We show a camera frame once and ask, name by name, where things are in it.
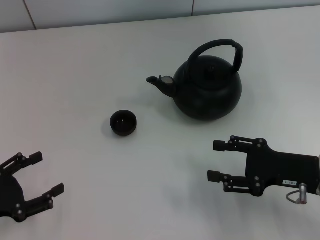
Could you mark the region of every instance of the cable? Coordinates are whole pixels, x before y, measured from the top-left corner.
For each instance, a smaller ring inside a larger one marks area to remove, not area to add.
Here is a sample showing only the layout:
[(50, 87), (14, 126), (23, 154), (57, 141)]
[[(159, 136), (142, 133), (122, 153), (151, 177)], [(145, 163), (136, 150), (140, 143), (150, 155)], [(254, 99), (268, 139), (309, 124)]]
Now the cable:
[(294, 201), (294, 200), (292, 200), (292, 199), (289, 198), (290, 195), (292, 195), (292, 194), (297, 194), (297, 193), (299, 193), (299, 190), (289, 192), (289, 193), (285, 196), (285, 198), (286, 198), (287, 200), (289, 200), (290, 202), (294, 203), (294, 204), (300, 204), (299, 198), (297, 199), (297, 201)]

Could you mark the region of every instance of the kettle body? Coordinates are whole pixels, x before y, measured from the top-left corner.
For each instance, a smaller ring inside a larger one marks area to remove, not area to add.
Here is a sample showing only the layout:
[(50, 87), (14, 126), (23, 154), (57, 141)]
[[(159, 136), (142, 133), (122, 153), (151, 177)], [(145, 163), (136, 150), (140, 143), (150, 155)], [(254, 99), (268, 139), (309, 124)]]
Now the kettle body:
[[(236, 49), (233, 65), (216, 56), (200, 56), (206, 50), (231, 45)], [(238, 70), (243, 48), (229, 39), (208, 42), (192, 53), (174, 77), (148, 77), (147, 82), (173, 98), (178, 108), (197, 120), (216, 120), (229, 114), (238, 104), (242, 83)]]

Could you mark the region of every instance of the kettle handle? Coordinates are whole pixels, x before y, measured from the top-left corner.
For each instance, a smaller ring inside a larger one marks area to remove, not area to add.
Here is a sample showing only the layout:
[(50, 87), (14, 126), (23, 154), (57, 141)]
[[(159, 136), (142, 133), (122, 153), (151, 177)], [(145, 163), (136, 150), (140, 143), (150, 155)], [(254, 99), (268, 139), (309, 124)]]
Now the kettle handle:
[(234, 56), (234, 61), (233, 61), (233, 70), (234, 72), (238, 72), (241, 64), (242, 64), (242, 59), (244, 56), (244, 49), (242, 48), (242, 46), (230, 39), (220, 39), (220, 40), (214, 40), (214, 41), (210, 41), (200, 47), (198, 47), (189, 57), (186, 68), (185, 68), (185, 73), (188, 76), (189, 75), (189, 70), (190, 70), (190, 66), (192, 63), (195, 62), (195, 60), (201, 55), (203, 54), (205, 51), (215, 48), (215, 47), (219, 47), (219, 46), (224, 46), (224, 45), (230, 45), (232, 47), (235, 48), (235, 56)]

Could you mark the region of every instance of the kettle lid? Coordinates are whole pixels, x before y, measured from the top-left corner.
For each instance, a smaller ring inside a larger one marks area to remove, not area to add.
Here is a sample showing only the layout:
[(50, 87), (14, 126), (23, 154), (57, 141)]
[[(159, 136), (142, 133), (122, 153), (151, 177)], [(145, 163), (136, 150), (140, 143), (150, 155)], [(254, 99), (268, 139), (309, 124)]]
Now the kettle lid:
[[(200, 56), (208, 49), (230, 45), (236, 49), (233, 65), (216, 56)], [(208, 42), (195, 50), (187, 61), (185, 76), (200, 88), (216, 90), (223, 88), (235, 77), (243, 59), (243, 48), (233, 40), (221, 39)]]

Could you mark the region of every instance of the kettle spout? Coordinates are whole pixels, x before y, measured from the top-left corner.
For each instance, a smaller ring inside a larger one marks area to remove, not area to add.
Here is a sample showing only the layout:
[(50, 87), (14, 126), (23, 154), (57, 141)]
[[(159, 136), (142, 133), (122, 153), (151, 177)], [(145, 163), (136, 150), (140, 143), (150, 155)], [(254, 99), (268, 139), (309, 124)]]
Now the kettle spout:
[(146, 81), (156, 86), (163, 94), (170, 98), (176, 96), (176, 83), (175, 80), (170, 76), (164, 76), (157, 78), (156, 76), (150, 76)]

